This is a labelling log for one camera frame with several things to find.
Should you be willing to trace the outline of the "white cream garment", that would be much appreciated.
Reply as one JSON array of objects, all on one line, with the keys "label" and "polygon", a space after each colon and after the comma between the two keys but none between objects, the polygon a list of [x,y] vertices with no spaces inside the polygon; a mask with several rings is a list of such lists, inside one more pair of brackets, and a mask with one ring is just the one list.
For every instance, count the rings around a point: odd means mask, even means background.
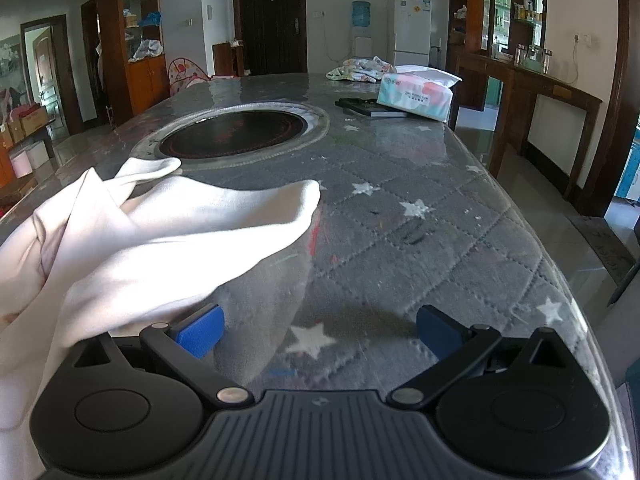
[{"label": "white cream garment", "polygon": [[237,191],[128,159],[41,204],[1,247],[1,474],[41,472],[28,419],[78,341],[168,321],[287,248],[310,227],[320,186]]}]

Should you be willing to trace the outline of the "grey star quilted table cover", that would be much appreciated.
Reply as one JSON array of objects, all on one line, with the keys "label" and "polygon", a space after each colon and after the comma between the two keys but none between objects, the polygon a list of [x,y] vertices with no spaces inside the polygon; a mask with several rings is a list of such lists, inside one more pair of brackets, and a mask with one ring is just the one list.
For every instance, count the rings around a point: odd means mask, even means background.
[{"label": "grey star quilted table cover", "polygon": [[[110,180],[156,129],[202,110],[294,102],[330,116],[298,151],[178,175],[237,191],[314,180],[295,243],[168,321],[224,310],[203,358],[254,403],[215,406],[129,335],[78,341],[28,419],[33,479],[630,479],[612,379],[562,273],[518,207],[445,125],[335,105],[366,91],[320,76],[215,80],[178,93],[58,167],[1,221],[1,247],[94,170]],[[425,406],[388,394],[438,359],[430,304],[502,341]]]}]

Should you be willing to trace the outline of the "round black induction cooktop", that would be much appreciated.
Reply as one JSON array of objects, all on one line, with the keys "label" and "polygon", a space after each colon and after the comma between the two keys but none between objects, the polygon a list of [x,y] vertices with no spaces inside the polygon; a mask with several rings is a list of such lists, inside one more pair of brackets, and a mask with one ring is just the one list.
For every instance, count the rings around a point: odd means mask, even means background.
[{"label": "round black induction cooktop", "polygon": [[186,168],[232,168],[306,148],[326,136],[330,116],[294,102],[257,102],[202,110],[145,136],[130,155],[179,159]]}]

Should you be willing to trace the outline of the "wooden side table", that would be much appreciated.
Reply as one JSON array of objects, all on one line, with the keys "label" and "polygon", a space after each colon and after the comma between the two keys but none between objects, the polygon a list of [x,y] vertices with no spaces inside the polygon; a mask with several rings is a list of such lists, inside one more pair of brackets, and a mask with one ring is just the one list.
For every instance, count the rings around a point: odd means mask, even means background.
[{"label": "wooden side table", "polygon": [[454,71],[457,74],[469,74],[473,78],[495,78],[503,84],[494,140],[488,156],[487,171],[493,177],[498,176],[508,145],[512,145],[518,152],[525,148],[540,96],[578,108],[585,113],[572,168],[559,184],[563,197],[570,198],[577,188],[577,180],[584,166],[602,101],[559,79],[526,70],[514,63],[494,60],[486,54],[459,51],[454,55]]}]

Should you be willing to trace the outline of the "tissue box pastel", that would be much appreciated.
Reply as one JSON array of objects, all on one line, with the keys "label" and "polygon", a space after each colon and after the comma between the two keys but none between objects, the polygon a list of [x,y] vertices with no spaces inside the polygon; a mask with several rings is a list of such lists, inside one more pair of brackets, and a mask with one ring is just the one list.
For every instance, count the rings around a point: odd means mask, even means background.
[{"label": "tissue box pastel", "polygon": [[448,122],[454,92],[462,79],[433,67],[401,65],[383,76],[376,102],[394,110]]}]

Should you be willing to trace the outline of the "polka dot play tent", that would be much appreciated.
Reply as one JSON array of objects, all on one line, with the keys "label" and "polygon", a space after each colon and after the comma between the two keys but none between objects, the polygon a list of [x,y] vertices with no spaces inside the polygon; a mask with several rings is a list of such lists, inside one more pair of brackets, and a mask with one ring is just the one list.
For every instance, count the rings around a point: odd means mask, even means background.
[{"label": "polka dot play tent", "polygon": [[174,96],[194,84],[209,82],[209,76],[188,58],[175,58],[168,65],[168,80],[170,95]]}]

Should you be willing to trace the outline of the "wooden shelf cabinet left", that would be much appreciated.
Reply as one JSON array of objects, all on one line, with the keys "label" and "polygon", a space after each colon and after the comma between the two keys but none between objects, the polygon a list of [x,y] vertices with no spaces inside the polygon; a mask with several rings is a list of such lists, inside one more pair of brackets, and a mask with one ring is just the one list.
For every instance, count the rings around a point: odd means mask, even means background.
[{"label": "wooden shelf cabinet left", "polygon": [[98,0],[103,80],[121,125],[169,96],[160,0]]}]

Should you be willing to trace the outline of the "floral crumpled cloth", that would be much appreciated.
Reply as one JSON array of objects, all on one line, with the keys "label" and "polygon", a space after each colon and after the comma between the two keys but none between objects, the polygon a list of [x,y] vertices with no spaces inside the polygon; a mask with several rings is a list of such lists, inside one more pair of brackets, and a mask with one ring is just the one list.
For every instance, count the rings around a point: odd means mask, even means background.
[{"label": "floral crumpled cloth", "polygon": [[395,66],[378,56],[374,56],[373,58],[349,58],[341,66],[330,70],[326,74],[326,78],[334,81],[346,80],[375,84],[381,81],[385,75],[394,73],[396,73]]}]

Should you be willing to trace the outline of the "white refrigerator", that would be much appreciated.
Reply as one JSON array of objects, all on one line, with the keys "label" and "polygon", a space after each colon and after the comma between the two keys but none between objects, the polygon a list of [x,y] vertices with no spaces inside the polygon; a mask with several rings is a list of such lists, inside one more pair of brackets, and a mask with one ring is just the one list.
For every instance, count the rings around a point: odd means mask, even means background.
[{"label": "white refrigerator", "polygon": [[433,0],[388,0],[388,62],[427,66]]}]

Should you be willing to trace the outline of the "wooden display cabinet right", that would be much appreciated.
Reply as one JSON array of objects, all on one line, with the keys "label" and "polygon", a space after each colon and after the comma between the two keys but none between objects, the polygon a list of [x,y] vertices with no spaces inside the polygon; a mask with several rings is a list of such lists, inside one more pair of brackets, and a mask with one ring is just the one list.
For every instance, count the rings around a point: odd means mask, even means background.
[{"label": "wooden display cabinet right", "polygon": [[547,0],[449,0],[447,63],[462,52],[512,54],[544,46]]}]

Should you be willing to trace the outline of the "dark wooden door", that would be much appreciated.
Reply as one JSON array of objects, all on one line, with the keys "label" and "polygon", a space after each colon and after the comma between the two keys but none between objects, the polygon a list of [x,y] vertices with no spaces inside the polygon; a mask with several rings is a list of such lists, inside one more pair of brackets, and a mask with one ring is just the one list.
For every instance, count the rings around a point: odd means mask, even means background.
[{"label": "dark wooden door", "polygon": [[233,0],[234,34],[252,76],[308,70],[306,0]]}]

